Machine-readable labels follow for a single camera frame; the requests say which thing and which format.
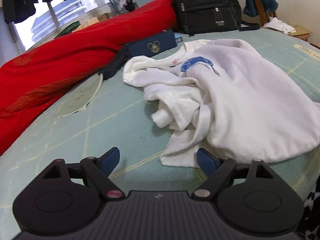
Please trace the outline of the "black backpack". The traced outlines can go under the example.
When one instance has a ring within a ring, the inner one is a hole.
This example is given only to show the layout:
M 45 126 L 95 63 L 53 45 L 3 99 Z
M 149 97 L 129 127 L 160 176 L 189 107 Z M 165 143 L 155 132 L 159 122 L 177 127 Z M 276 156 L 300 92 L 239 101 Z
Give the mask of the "black backpack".
M 260 29 L 242 20 L 238 0 L 175 0 L 178 24 L 188 35 Z

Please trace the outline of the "red quilt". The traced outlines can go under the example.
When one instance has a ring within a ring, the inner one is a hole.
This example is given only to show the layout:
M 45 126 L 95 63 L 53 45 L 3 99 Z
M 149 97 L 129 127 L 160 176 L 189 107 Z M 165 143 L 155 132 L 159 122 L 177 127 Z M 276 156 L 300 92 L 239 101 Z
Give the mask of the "red quilt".
M 107 66 L 123 46 L 175 28 L 173 1 L 154 0 L 1 66 L 1 152 L 74 83 Z

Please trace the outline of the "blue small box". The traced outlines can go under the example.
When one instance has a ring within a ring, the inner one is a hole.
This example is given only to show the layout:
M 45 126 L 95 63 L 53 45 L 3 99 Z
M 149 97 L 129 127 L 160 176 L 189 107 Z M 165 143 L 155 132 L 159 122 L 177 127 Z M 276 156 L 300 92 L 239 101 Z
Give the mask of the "blue small box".
M 178 33 L 174 33 L 174 38 L 177 44 L 182 43 L 183 42 L 183 38 L 180 34 Z

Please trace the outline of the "cardboard box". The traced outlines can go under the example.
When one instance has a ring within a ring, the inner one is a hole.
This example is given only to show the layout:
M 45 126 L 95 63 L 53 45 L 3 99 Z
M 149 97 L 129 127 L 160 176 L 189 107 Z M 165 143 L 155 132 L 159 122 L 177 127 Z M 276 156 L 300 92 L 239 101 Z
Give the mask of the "cardboard box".
M 82 29 L 85 29 L 91 25 L 94 25 L 96 23 L 99 23 L 99 22 L 103 22 L 105 20 L 108 20 L 110 18 L 109 14 L 108 13 L 104 13 L 104 14 L 101 14 L 97 17 L 94 17 L 94 18 L 90 18 L 89 20 L 86 20 L 85 22 L 83 22 L 82 24 L 80 24 L 77 28 L 75 28 L 72 32 L 76 32 L 76 31 L 80 31 Z

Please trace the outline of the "navy mickey pouch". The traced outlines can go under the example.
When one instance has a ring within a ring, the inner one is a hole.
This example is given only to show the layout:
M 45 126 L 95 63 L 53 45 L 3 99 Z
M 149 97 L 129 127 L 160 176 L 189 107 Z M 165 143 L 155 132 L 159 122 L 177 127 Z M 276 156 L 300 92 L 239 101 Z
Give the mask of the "navy mickey pouch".
M 176 46 L 177 43 L 174 32 L 167 30 L 133 42 L 127 46 L 127 49 L 130 58 L 136 56 L 153 57 Z

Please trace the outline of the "light green paper sheet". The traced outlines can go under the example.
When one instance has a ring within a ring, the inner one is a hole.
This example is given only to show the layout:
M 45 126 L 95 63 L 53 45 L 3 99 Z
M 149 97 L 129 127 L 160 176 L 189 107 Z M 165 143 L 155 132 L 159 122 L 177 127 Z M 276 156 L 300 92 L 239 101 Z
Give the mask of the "light green paper sheet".
M 82 83 L 75 86 L 66 94 L 65 101 L 55 118 L 63 118 L 76 112 L 86 110 L 87 105 L 95 97 L 102 83 L 103 76 L 94 74 L 84 80 Z

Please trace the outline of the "wooden chair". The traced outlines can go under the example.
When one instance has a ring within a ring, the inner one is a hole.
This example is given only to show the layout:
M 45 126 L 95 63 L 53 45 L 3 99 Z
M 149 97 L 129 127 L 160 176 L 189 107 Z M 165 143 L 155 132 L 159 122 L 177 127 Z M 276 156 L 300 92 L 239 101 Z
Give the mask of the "wooden chair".
M 265 25 L 266 23 L 270 22 L 270 17 L 277 17 L 276 12 L 269 12 L 264 9 L 261 0 L 253 0 L 253 1 L 254 1 L 255 6 L 257 7 L 261 27 L 263 25 Z

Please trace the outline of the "dark folded umbrella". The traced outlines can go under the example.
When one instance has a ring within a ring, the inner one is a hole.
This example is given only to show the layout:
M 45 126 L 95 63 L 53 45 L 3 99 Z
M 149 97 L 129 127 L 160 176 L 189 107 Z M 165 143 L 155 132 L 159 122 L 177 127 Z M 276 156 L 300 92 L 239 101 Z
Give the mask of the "dark folded umbrella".
M 120 68 L 129 60 L 129 49 L 128 45 L 123 46 L 117 53 L 114 59 L 107 64 L 104 68 L 99 70 L 98 75 L 103 77 L 103 80 L 108 80 L 120 70 Z

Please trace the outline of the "white printed t-shirt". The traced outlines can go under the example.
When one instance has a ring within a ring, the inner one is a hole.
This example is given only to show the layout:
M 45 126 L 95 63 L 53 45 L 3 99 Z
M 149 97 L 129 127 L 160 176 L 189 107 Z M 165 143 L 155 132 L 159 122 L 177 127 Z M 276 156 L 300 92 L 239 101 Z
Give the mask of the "white printed t-shirt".
M 244 40 L 191 41 L 159 60 L 137 56 L 123 80 L 159 102 L 152 120 L 172 130 L 160 157 L 166 166 L 196 167 L 205 144 L 239 163 L 276 163 L 319 145 L 319 104 Z

